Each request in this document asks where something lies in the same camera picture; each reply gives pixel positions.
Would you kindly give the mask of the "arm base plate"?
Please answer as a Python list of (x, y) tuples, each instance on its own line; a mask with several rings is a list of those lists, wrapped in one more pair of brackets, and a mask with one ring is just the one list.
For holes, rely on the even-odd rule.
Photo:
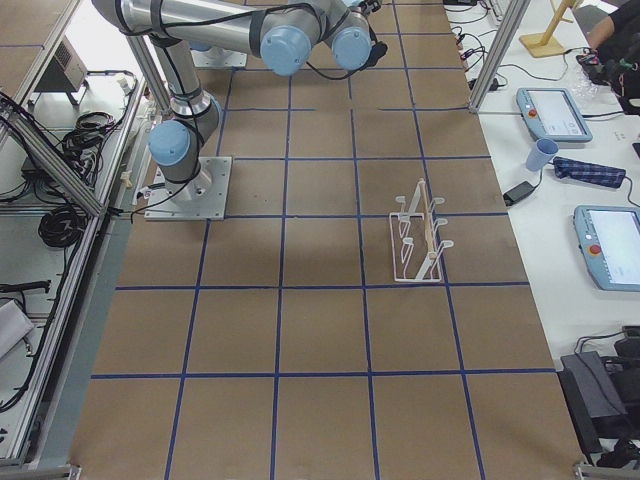
[(143, 211), (150, 221), (223, 220), (225, 216), (233, 158), (200, 157), (200, 173), (176, 196), (181, 185), (169, 183), (155, 189), (150, 208)]

